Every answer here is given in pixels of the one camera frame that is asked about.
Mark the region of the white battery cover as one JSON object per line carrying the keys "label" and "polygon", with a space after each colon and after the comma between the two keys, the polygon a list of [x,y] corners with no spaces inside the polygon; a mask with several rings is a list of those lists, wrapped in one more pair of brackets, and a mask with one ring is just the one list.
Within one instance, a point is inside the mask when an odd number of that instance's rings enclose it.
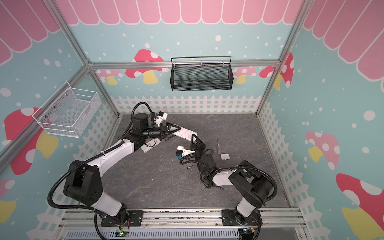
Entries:
{"label": "white battery cover", "polygon": [[222,160],[229,160],[230,159],[230,154],[228,154],[228,153],[221,154],[221,159]]}

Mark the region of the white remote with green buttons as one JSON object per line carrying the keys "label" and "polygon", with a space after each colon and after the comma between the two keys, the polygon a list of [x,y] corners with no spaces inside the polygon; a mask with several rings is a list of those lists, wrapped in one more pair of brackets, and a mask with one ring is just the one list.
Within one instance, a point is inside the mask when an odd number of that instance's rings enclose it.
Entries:
{"label": "white remote with green buttons", "polygon": [[185,128],[181,128],[179,131],[173,133],[173,135],[180,137],[184,140],[187,140],[189,142],[192,140],[192,135],[195,135],[196,137],[198,136],[196,132],[193,132]]}

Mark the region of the white remote with batteries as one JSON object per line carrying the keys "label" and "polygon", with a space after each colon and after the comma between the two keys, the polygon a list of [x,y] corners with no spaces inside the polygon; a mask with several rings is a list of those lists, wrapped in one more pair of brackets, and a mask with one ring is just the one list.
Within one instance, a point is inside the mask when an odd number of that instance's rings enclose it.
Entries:
{"label": "white remote with batteries", "polygon": [[147,146],[147,145],[143,145],[141,146],[141,150],[146,153],[148,151],[150,151],[151,149],[153,149],[154,147],[156,147],[157,145],[159,145],[160,142],[156,142],[153,146]]}

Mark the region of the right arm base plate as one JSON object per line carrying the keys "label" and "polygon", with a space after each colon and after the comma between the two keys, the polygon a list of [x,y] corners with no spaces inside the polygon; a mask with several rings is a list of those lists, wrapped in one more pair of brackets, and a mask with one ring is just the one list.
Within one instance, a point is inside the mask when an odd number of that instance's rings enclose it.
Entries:
{"label": "right arm base plate", "polygon": [[237,210],[222,210],[223,226],[262,226],[263,221],[259,210],[254,210],[248,217],[244,217]]}

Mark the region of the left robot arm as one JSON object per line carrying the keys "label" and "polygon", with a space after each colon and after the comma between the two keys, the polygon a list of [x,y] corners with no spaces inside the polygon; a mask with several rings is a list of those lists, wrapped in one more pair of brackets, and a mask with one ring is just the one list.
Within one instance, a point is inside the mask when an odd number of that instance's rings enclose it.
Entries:
{"label": "left robot arm", "polygon": [[[163,140],[178,132],[181,128],[166,122],[166,114],[131,113],[130,123],[116,144],[85,161],[74,161],[68,171],[60,177],[48,193],[48,204],[56,209],[86,209],[103,218],[110,217],[117,222],[128,219],[125,204],[108,195],[101,177],[126,156],[139,150],[150,140]],[[59,205],[54,202],[53,194],[60,184],[64,184],[63,193],[80,203],[76,205]]]}

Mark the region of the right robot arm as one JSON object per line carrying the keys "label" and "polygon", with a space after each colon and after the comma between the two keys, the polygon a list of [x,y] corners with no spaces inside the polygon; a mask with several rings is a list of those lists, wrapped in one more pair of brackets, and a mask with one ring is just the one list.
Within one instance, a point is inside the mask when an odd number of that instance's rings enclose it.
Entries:
{"label": "right robot arm", "polygon": [[242,161],[235,167],[218,168],[213,150],[207,149],[195,134],[192,134],[190,149],[178,146],[176,156],[180,165],[197,165],[199,179],[205,188],[222,190],[223,186],[233,186],[241,194],[242,199],[233,210],[222,210],[224,226],[262,225],[259,209],[278,193],[278,185],[269,174],[248,161]]}

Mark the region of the clear handle screwdriver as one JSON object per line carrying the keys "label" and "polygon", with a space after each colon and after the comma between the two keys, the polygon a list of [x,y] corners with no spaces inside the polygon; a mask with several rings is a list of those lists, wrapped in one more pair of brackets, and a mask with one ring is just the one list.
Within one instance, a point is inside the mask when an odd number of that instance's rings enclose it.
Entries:
{"label": "clear handle screwdriver", "polygon": [[220,146],[220,140],[219,140],[219,137],[217,137],[217,153],[218,153],[218,155],[221,154],[221,146]]}

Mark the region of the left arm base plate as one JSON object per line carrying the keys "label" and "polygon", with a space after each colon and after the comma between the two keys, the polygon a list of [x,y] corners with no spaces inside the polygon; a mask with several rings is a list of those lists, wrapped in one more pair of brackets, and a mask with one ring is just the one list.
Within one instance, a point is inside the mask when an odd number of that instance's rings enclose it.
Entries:
{"label": "left arm base plate", "polygon": [[140,227],[143,220],[144,211],[123,210],[115,217],[106,216],[102,219],[102,227],[130,226]]}

